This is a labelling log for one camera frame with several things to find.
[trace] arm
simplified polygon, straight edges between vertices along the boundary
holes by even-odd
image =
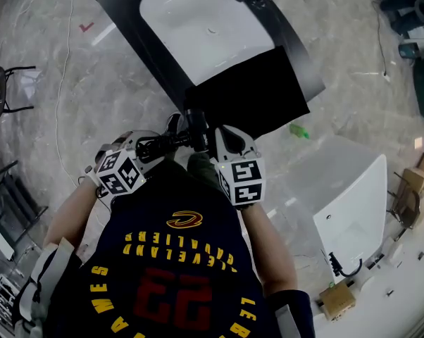
[[[57,210],[44,238],[43,246],[49,243],[59,244],[65,237],[78,248],[95,202],[96,185],[87,177]]]
[[[257,203],[244,209],[242,218],[264,294],[270,296],[282,290],[297,289],[293,258],[262,206]]]

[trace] red mark on floor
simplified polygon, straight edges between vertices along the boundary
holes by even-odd
[[[89,28],[91,28],[93,26],[93,24],[94,23],[90,23],[86,27],[84,26],[84,24],[80,24],[79,27],[82,30],[82,32],[86,32]]]

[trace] white wall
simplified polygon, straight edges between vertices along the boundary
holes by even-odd
[[[406,336],[424,316],[424,221],[401,238],[404,244],[403,263],[398,268],[380,261],[370,272],[375,281],[356,300],[356,307],[340,320],[316,322],[317,338],[401,338]],[[386,296],[386,292],[395,292]]]

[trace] cavaliers logo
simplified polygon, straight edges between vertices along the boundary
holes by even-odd
[[[172,219],[167,221],[169,227],[175,229],[185,229],[197,227],[201,224],[203,216],[196,211],[177,211],[173,214],[173,217],[190,217],[189,219]]]

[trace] gray tile floor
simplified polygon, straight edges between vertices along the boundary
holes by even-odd
[[[377,13],[371,1],[379,0],[275,0],[305,43],[327,89],[309,103],[311,113],[297,121],[311,140],[298,139],[281,127],[257,141],[266,158],[269,187],[279,197],[267,199],[267,211],[284,203],[281,182],[289,164],[327,134],[385,154],[391,187],[397,183],[393,172],[420,156],[414,139],[424,138],[424,119],[419,116],[411,67],[400,59],[399,39],[382,15],[380,35],[389,81],[382,76]],[[95,0],[73,0],[70,57],[58,99],[71,4],[72,0],[0,0],[0,65],[37,66],[9,81],[9,104],[31,103],[36,109],[0,119],[0,154],[4,161],[20,159],[25,184],[41,205],[49,206],[32,231],[38,242],[73,190],[71,179],[76,181],[92,163],[101,144],[131,129],[160,132],[175,110],[117,29],[98,42],[111,21]],[[90,23],[93,26],[83,32],[80,25]],[[56,133],[70,177],[59,161]],[[188,151],[179,155],[185,161]],[[81,249],[84,258],[91,256],[107,220],[107,211],[98,204]],[[273,221],[296,256],[301,287],[312,295],[326,288],[295,217],[274,216]]]

